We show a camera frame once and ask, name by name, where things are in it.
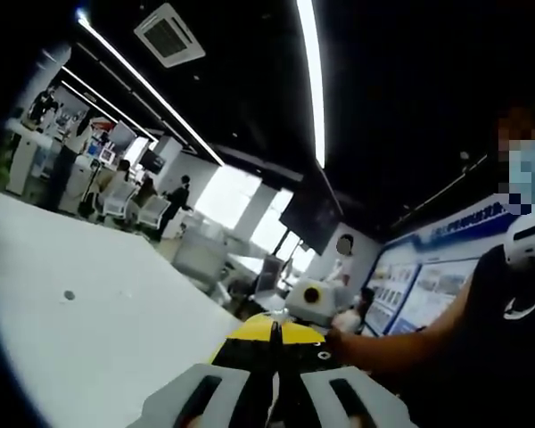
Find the display board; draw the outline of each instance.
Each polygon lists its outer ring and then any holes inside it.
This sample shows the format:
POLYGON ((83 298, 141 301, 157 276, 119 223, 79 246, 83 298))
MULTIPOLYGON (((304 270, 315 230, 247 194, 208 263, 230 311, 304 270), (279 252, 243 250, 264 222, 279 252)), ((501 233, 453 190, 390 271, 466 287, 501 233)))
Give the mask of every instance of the display board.
POLYGON ((377 268, 368 286, 374 289, 374 302, 366 314, 366 324, 377 334, 385 334, 398 315, 420 265, 405 264, 377 268))
POLYGON ((388 334, 411 333, 432 323, 456 298, 478 260, 423 265, 388 334))

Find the person in black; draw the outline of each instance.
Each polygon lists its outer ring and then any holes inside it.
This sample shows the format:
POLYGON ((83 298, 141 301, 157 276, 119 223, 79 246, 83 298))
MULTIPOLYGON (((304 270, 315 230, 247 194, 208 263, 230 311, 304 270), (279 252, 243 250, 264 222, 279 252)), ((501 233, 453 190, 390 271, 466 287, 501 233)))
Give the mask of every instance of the person in black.
POLYGON ((420 428, 535 426, 535 266, 510 267, 503 245, 421 331, 332 330, 326 340, 342 362, 396 391, 420 428))
POLYGON ((161 240, 162 234, 164 233, 164 229, 167 228, 169 221, 176 216, 178 210, 180 210, 181 208, 184 210, 189 210, 189 207, 186 205, 186 202, 188 201, 188 196, 190 195, 190 191, 188 190, 188 188, 190 187, 190 177, 182 176, 180 181, 182 185, 178 187, 177 190, 175 190, 173 193, 165 193, 165 197, 169 200, 170 205, 164 212, 164 214, 162 215, 162 219, 160 220, 160 227, 155 235, 156 241, 161 240))

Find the black ceiling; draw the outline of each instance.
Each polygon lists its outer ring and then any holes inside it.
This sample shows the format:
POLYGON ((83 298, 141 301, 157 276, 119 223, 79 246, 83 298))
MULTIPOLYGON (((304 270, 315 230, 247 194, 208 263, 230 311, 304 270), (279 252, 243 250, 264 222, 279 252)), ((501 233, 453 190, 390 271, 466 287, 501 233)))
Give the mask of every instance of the black ceiling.
MULTIPOLYGON (((294 0, 171 1, 206 56, 170 69, 133 33, 162 3, 135 0, 117 6, 96 0, 87 9, 92 26, 212 147, 307 171, 313 163, 312 110, 294 0)), ((491 194, 495 178, 486 160, 435 203, 392 227, 497 146, 498 108, 510 95, 519 64, 530 61, 535 49, 534 43, 525 45, 526 33, 521 31, 520 38, 508 24, 518 15, 356 0, 314 0, 314 6, 324 80, 325 172, 347 222, 387 239, 491 194)), ((75 35, 210 160, 96 40, 77 25, 75 35)), ((142 126, 168 133, 77 45, 68 67, 142 126)), ((240 168, 258 168, 218 154, 240 168)), ((282 184, 294 182, 282 178, 282 184)))

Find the black and yellow object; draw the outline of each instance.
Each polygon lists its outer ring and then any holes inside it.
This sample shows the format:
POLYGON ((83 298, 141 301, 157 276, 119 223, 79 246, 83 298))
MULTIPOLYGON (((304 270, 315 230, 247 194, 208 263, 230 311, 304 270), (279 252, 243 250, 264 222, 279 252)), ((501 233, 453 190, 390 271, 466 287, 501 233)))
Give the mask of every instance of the black and yellow object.
POLYGON ((209 364, 151 395, 129 428, 348 428, 353 416, 363 426, 413 426, 399 399, 337 363, 322 334, 282 314, 262 314, 228 335, 209 364), (365 397, 381 403, 372 415, 365 397))

